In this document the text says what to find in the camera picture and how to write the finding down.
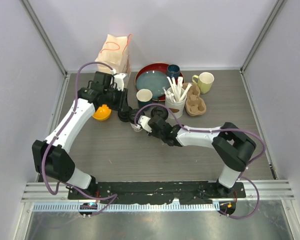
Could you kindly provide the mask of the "black cup lid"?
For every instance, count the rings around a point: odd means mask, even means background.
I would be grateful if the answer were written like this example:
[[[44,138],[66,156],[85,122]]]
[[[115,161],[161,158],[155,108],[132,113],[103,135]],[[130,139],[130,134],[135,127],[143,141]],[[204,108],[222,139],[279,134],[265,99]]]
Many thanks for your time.
[[[163,107],[163,106],[155,106],[151,112],[150,112],[150,116],[153,118],[154,116],[159,116],[164,120],[167,120],[169,117],[169,112],[168,110]]]
[[[139,109],[135,108],[135,109],[131,109],[128,113],[128,121],[131,123],[131,124],[135,124],[138,123],[138,120],[141,116],[144,116],[145,115],[145,112],[142,110],[140,113],[139,112]]]

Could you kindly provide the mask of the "white paper cup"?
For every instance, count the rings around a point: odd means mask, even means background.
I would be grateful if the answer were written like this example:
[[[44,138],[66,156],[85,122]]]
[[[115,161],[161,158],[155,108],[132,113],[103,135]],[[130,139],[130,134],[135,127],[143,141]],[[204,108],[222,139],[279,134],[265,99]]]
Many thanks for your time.
[[[130,125],[135,132],[140,132],[143,130],[142,126],[139,125],[138,123],[137,124],[131,123]]]

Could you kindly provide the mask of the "brown cardboard cup carrier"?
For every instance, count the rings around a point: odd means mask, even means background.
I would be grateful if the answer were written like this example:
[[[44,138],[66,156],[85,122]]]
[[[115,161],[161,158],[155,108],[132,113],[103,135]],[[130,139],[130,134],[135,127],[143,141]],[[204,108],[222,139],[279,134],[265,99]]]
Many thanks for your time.
[[[188,115],[195,117],[206,113],[205,101],[200,97],[201,92],[197,84],[192,84],[186,94],[185,109]]]

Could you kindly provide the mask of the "brown paper takeout bag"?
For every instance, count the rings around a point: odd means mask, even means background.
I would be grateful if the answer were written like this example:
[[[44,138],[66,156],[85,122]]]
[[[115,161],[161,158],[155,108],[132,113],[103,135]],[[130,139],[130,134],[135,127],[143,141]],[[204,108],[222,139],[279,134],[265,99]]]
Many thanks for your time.
[[[130,76],[129,44],[131,38],[132,34],[119,37],[108,34],[95,61],[109,65],[115,69],[117,73],[124,73]]]

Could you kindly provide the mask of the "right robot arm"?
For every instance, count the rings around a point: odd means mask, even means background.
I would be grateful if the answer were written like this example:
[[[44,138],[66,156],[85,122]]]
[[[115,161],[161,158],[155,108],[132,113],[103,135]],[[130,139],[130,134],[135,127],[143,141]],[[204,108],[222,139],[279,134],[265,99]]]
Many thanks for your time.
[[[226,198],[234,191],[240,174],[246,169],[256,150],[256,143],[231,122],[221,127],[195,128],[171,126],[162,117],[154,116],[146,124],[148,134],[171,147],[197,146],[214,149],[224,163],[216,182],[216,196]]]

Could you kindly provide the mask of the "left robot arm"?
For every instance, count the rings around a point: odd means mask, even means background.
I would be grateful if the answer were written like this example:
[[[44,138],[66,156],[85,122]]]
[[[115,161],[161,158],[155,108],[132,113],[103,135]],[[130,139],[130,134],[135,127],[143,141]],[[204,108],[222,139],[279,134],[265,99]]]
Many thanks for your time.
[[[57,128],[45,138],[32,145],[34,166],[44,178],[50,177],[79,188],[79,194],[90,200],[97,192],[96,179],[79,170],[71,159],[71,146],[90,117],[103,105],[113,111],[127,114],[126,73],[96,71],[88,87],[75,90],[71,108]]]

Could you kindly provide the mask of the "orange plastic bowl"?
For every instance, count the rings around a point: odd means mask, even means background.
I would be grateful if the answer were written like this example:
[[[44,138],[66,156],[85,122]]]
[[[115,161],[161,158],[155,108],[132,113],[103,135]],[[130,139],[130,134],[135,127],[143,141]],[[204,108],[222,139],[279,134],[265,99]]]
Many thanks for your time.
[[[92,117],[97,121],[106,121],[111,116],[112,110],[106,105],[103,104],[100,106]]]

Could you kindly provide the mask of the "dark green ceramic mug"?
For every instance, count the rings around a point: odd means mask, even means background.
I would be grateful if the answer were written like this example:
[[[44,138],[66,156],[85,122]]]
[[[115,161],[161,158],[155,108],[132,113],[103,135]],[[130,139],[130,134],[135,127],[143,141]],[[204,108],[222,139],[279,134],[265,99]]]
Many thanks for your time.
[[[159,98],[157,96],[153,96],[153,93],[149,89],[140,89],[136,93],[136,98],[138,102],[138,107],[141,109],[146,105],[152,103],[152,101],[158,101]]]

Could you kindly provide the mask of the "white straw holder tin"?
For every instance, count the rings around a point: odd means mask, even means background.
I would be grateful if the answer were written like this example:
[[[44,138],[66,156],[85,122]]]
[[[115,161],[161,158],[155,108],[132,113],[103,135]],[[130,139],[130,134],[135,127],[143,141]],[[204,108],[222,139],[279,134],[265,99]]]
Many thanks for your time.
[[[171,95],[165,95],[165,106],[172,111],[174,116],[178,119],[183,115],[186,99],[177,101]]]

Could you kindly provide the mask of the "blue ceramic plate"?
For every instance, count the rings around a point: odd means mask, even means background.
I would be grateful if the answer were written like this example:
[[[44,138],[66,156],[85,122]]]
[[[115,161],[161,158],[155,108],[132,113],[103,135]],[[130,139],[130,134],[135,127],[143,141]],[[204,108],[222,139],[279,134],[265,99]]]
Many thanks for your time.
[[[167,76],[160,71],[150,70],[142,73],[136,79],[136,89],[150,90],[154,98],[161,97],[165,94],[164,90],[170,88]]]

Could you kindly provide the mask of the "dark blue ceramic cup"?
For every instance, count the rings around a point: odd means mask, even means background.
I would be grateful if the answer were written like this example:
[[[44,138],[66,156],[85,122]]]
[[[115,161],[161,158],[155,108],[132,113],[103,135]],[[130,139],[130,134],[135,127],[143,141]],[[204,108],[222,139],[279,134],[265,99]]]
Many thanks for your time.
[[[166,68],[166,75],[171,79],[177,79],[180,76],[180,67],[176,64],[168,65]]]

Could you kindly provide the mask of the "light green ceramic mug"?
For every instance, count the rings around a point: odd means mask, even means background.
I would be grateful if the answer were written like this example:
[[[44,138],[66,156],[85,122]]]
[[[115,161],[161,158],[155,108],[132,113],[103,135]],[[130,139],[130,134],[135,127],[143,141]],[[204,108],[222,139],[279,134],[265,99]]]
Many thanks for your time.
[[[210,72],[202,72],[200,75],[193,75],[191,80],[197,84],[201,94],[206,94],[210,91],[215,77]]]

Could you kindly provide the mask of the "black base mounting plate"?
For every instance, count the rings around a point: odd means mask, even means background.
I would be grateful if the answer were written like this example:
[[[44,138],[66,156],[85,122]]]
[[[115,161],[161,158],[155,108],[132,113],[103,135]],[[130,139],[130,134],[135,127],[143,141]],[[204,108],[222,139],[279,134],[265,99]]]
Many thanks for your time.
[[[114,194],[114,204],[164,205],[178,199],[182,205],[208,204],[216,199],[244,199],[246,192],[242,182],[236,182],[227,190],[214,181],[144,181],[144,182],[98,182],[83,190],[88,196],[102,198]]]

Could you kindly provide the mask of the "aluminium frame rail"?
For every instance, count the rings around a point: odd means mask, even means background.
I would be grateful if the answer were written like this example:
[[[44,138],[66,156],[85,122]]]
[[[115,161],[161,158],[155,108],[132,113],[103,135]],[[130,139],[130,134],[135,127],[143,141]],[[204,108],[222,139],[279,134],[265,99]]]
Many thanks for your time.
[[[104,208],[106,212],[219,211],[234,209],[240,201],[292,200],[286,180],[238,181],[223,197],[212,181],[99,182],[96,197],[89,199],[63,184],[52,195],[42,182],[26,184],[21,201],[33,203],[36,212],[74,212],[83,215]]]

